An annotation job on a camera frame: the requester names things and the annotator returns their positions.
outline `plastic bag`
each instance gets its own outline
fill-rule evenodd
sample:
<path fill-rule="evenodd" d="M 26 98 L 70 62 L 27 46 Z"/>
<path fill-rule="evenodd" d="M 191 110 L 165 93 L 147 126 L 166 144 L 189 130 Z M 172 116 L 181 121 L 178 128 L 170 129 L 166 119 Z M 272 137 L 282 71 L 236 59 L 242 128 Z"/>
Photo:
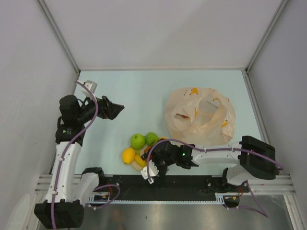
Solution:
<path fill-rule="evenodd" d="M 210 146 L 226 144 L 234 137 L 235 110 L 229 98 L 211 88 L 172 91 L 164 115 L 174 139 Z"/>

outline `purple cable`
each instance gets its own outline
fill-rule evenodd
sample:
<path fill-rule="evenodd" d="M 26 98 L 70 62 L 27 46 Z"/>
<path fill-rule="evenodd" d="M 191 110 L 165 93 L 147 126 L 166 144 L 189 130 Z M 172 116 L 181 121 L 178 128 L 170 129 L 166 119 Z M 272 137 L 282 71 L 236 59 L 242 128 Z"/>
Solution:
<path fill-rule="evenodd" d="M 74 138 L 71 139 L 71 141 L 67 144 L 67 146 L 65 147 L 62 155 L 61 155 L 61 158 L 64 159 L 64 156 L 69 148 L 69 146 L 82 134 L 84 133 L 91 125 L 92 123 L 94 122 L 95 118 L 97 117 L 98 115 L 98 103 L 97 103 L 97 100 L 95 98 L 95 96 L 92 94 L 91 91 L 89 91 L 88 88 L 86 88 L 83 84 L 81 84 L 80 82 L 76 81 L 76 83 L 78 85 L 81 85 L 91 96 L 92 100 L 94 101 L 95 103 L 95 113 L 94 113 L 94 116 L 92 118 L 92 120 L 90 121 L 90 123 L 84 128 L 82 129 Z M 59 162 L 59 166 L 58 166 L 58 170 L 57 170 L 57 174 L 56 174 L 56 179 L 55 179 L 55 182 L 54 182 L 54 191 L 55 193 L 52 195 L 52 200 L 51 200 L 51 222 L 52 222 L 52 228 L 53 230 L 57 230 L 57 226 L 56 226 L 56 222 L 55 222 L 55 218 L 54 218 L 54 203 L 55 203 L 55 200 L 56 200 L 56 190 L 58 188 L 58 183 L 59 183 L 59 173 L 60 173 L 60 170 L 61 170 L 61 166 L 62 166 L 62 161 Z"/>
<path fill-rule="evenodd" d="M 116 200 L 117 197 L 118 197 L 119 194 L 120 194 L 120 187 L 119 187 L 118 185 L 116 185 L 116 184 L 107 184 L 107 185 L 103 185 L 103 186 L 97 187 L 97 188 L 95 188 L 95 189 L 93 190 L 93 192 L 95 192 L 95 191 L 97 191 L 97 190 L 99 190 L 99 189 L 102 189 L 102 188 L 106 188 L 106 187 L 116 187 L 116 188 L 118 189 L 118 192 L 117 192 L 116 196 L 115 196 L 112 200 L 109 200 L 109 201 L 106 202 L 105 204 L 100 205 L 100 206 L 97 206 L 96 208 L 102 208 L 102 207 L 104 207 L 104 206 L 109 205 L 111 202 L 113 202 L 114 200 Z"/>
<path fill-rule="evenodd" d="M 264 215 L 266 218 L 269 218 L 268 213 L 264 210 L 264 208 L 261 206 L 259 200 L 256 198 L 255 194 L 253 193 L 253 191 L 251 190 L 248 181 L 246 181 L 246 183 L 248 184 L 248 189 L 250 191 L 251 196 L 254 198 L 254 201 L 257 203 L 258 207 L 261 209 L 261 211 L 253 208 L 253 207 L 249 207 L 249 206 L 238 206 L 238 207 L 227 207 L 226 205 L 224 205 L 225 208 L 227 209 L 249 209 L 249 210 L 253 210 L 256 211 L 262 215 Z"/>

